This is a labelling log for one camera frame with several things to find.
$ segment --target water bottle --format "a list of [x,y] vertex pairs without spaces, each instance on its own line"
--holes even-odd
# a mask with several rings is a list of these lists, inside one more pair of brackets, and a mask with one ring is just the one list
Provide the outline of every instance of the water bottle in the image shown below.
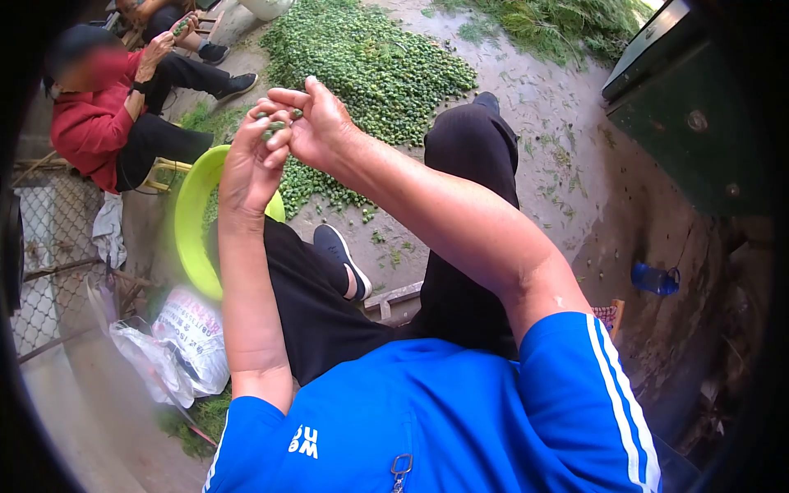
[[630,281],[639,289],[666,296],[679,291],[679,270],[672,267],[665,271],[636,262],[630,271]]

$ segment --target red jacket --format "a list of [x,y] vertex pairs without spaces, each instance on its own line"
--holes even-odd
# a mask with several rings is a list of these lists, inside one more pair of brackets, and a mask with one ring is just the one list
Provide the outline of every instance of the red jacket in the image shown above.
[[101,189],[116,194],[115,160],[134,124],[123,103],[142,54],[129,53],[128,68],[111,87],[65,93],[54,101],[50,136],[55,150]]

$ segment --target chain-link fence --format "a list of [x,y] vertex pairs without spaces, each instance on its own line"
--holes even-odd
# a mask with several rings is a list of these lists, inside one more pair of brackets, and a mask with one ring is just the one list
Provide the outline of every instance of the chain-link fence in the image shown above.
[[[25,272],[96,256],[91,231],[102,193],[92,181],[73,176],[65,167],[34,170],[14,193],[21,199]],[[82,277],[104,268],[98,263],[22,286],[21,309],[11,319],[18,356],[91,322]]]

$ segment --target black pants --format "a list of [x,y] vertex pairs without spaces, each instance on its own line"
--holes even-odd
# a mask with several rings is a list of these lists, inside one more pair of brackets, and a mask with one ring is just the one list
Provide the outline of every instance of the black pants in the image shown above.
[[[487,108],[468,104],[441,114],[425,147],[431,168],[476,181],[518,206],[515,135]],[[290,367],[302,386],[395,339],[436,337],[517,359],[498,298],[435,253],[428,260],[422,309],[408,326],[392,329],[343,299],[348,278],[342,265],[329,264],[280,222],[268,218],[264,231]]]
[[181,129],[159,115],[171,88],[216,95],[229,80],[229,73],[179,54],[170,53],[159,62],[152,79],[153,89],[145,97],[148,111],[134,122],[126,145],[118,154],[115,190],[125,192],[142,185],[157,157],[192,164],[207,151],[214,142],[212,134]]
[[184,14],[186,14],[184,7],[175,3],[170,3],[155,11],[148,18],[148,24],[146,24],[142,35],[143,41],[146,44],[150,43],[151,39],[172,28],[173,24],[178,22]]

